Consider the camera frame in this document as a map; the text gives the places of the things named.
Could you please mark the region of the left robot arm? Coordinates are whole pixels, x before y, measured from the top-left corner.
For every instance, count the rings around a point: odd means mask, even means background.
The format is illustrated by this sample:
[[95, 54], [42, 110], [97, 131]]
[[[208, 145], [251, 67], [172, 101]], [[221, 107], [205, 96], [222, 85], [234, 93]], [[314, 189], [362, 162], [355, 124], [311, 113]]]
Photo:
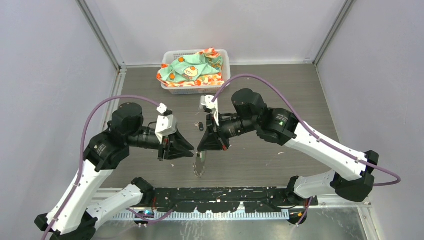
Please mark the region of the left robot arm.
[[90, 240], [105, 222], [124, 209], [152, 205], [155, 188], [141, 177], [112, 197], [91, 204], [104, 181], [129, 157], [132, 147], [156, 150], [161, 161], [194, 156], [194, 147], [179, 132], [170, 110], [158, 117], [155, 128], [144, 126], [143, 122], [143, 109], [137, 103], [122, 104], [112, 114], [107, 129], [85, 146], [78, 171], [61, 200], [49, 213], [35, 219], [44, 237]]

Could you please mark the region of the large metal keyring holder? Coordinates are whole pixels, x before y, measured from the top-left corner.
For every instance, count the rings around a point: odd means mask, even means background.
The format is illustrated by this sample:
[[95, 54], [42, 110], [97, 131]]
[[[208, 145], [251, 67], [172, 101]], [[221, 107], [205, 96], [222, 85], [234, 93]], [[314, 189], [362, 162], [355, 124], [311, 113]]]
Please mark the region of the large metal keyring holder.
[[207, 151], [201, 151], [196, 154], [195, 162], [193, 164], [194, 175], [201, 178], [206, 170]]

